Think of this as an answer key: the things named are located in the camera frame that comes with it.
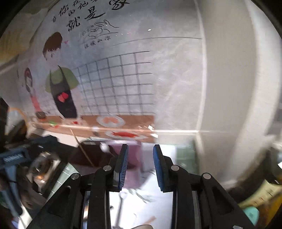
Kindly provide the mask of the wooden chopstick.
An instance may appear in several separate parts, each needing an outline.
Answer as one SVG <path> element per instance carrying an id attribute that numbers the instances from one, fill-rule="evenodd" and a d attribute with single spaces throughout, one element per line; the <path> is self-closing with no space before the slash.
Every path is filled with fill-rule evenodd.
<path id="1" fill-rule="evenodd" d="M 72 129 L 69 129 L 71 134 L 73 135 L 73 137 L 75 138 L 75 141 L 77 142 L 79 148 L 81 149 L 82 153 L 84 154 L 84 156 L 86 157 L 87 161 L 91 164 L 92 167 L 94 167 L 94 164 L 92 163 L 92 161 L 90 160 L 90 158 L 88 157 L 87 153 L 85 152 L 84 148 L 82 147 L 81 143 L 79 142 L 79 140 L 77 139 L 76 135 L 74 134 Z"/>

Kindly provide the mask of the purple plastic utensil bin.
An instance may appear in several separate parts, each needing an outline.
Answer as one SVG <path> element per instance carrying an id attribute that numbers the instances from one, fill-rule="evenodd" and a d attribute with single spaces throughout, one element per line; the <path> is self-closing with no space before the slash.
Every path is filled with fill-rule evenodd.
<path id="1" fill-rule="evenodd" d="M 71 156 L 71 162 L 76 165 L 90 166 L 95 170 L 101 169 L 102 172 L 110 175 L 108 181 L 103 186 L 108 186 L 110 191 L 119 192 L 122 190 L 125 182 L 126 171 L 128 168 L 129 146 L 123 144 L 120 152 L 115 151 L 103 152 L 99 146 L 87 145 L 91 155 L 88 155 L 80 144 Z M 162 154 L 159 145 L 153 147 L 154 166 L 158 180 L 158 186 L 162 192 L 173 192 L 175 182 L 170 171 L 173 166 L 172 160 Z"/>

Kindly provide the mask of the teal capped salt shaker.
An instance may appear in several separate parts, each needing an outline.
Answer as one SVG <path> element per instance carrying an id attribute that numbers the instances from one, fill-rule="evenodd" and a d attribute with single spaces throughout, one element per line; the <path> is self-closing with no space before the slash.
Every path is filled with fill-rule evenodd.
<path id="1" fill-rule="evenodd" d="M 249 207 L 244 208 L 243 212 L 246 214 L 246 216 L 252 222 L 252 224 L 256 226 L 259 221 L 259 216 L 260 216 L 259 210 L 254 206 L 249 206 Z"/>

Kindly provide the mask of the white ended utensil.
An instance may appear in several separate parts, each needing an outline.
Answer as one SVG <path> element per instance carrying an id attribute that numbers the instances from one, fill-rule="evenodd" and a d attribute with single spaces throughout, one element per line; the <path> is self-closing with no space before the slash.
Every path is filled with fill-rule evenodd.
<path id="1" fill-rule="evenodd" d="M 100 145 L 99 145 L 100 149 L 101 149 L 101 152 L 102 152 L 102 155 L 104 156 L 111 156 L 113 157 L 114 155 L 111 153 L 110 151 L 110 147 L 107 143 L 105 142 L 100 142 Z"/>

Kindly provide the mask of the white green patterned table mat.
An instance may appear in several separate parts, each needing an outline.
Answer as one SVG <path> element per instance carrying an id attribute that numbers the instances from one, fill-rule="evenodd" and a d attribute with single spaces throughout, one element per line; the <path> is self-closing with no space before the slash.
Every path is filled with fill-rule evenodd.
<path id="1" fill-rule="evenodd" d="M 110 217 L 112 228 L 135 228 L 149 224 L 153 228 L 171 228 L 172 193 L 163 193 L 158 186 L 153 160 L 154 143 L 133 145 L 130 156 L 137 153 L 137 168 L 126 172 L 125 184 L 119 193 L 110 192 Z M 174 164 L 198 173 L 194 143 L 161 145 L 164 156 Z M 78 172 L 67 164 L 47 198 L 49 200 L 72 173 Z"/>

